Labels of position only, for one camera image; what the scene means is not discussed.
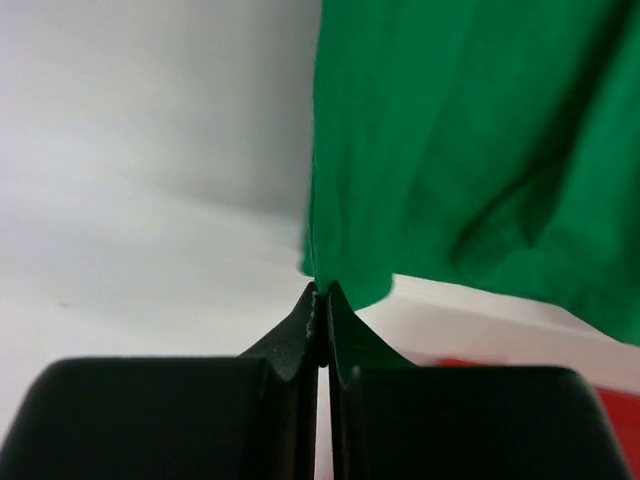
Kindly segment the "green t shirt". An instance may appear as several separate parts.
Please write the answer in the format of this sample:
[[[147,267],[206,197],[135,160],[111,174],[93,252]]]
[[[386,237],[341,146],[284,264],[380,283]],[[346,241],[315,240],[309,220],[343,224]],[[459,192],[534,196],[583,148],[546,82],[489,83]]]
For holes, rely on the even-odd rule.
[[[401,274],[639,341],[639,5],[326,1],[301,270]]]

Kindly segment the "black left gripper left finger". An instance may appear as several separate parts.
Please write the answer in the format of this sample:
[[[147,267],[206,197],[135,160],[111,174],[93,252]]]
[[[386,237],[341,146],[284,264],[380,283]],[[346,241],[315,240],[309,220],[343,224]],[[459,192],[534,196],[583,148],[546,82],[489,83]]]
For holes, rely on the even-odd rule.
[[[50,364],[1,448],[5,479],[310,479],[320,298],[237,356]]]

